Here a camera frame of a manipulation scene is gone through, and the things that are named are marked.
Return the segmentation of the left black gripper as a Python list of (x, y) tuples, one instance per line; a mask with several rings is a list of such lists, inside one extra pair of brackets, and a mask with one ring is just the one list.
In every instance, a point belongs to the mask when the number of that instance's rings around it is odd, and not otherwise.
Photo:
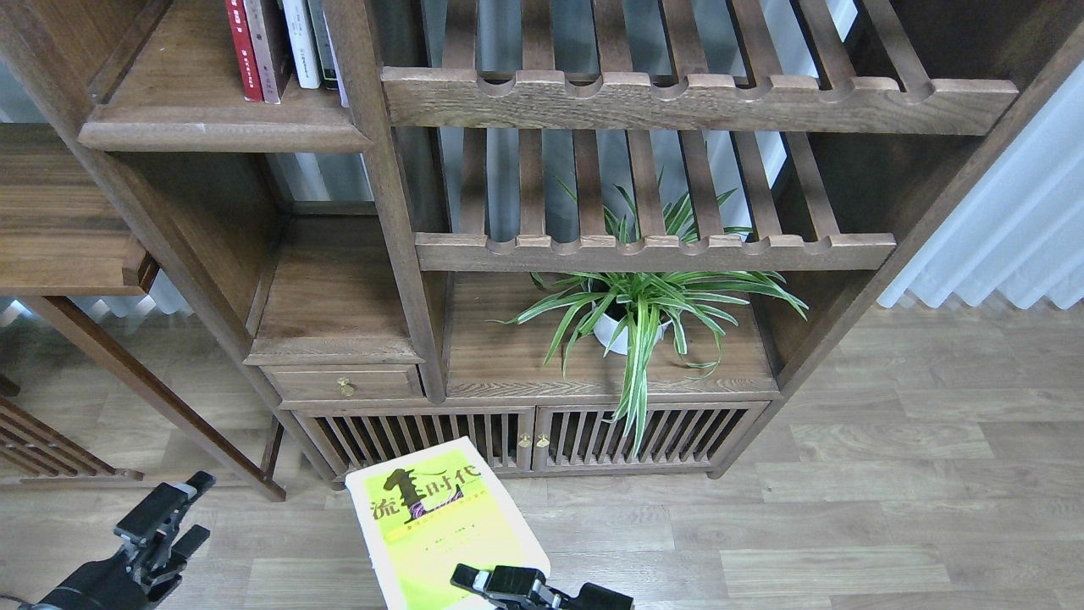
[(212, 489), (216, 476), (197, 471), (185, 483), (160, 483), (124, 516), (113, 533), (125, 543), (112, 558), (85, 563), (47, 594), (35, 609), (155, 609), (181, 583), (183, 564), (209, 538), (192, 525), (173, 547), (152, 546), (158, 534), (175, 536), (185, 512)]

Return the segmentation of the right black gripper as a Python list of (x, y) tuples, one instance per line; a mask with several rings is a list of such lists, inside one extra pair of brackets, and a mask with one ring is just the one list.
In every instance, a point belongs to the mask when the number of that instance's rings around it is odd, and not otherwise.
[(634, 599), (593, 583), (581, 586), (579, 594), (545, 585), (545, 573), (537, 568), (496, 564), (491, 571), (459, 563), (450, 579), (453, 586), (480, 595), (492, 605), (508, 609), (634, 609)]

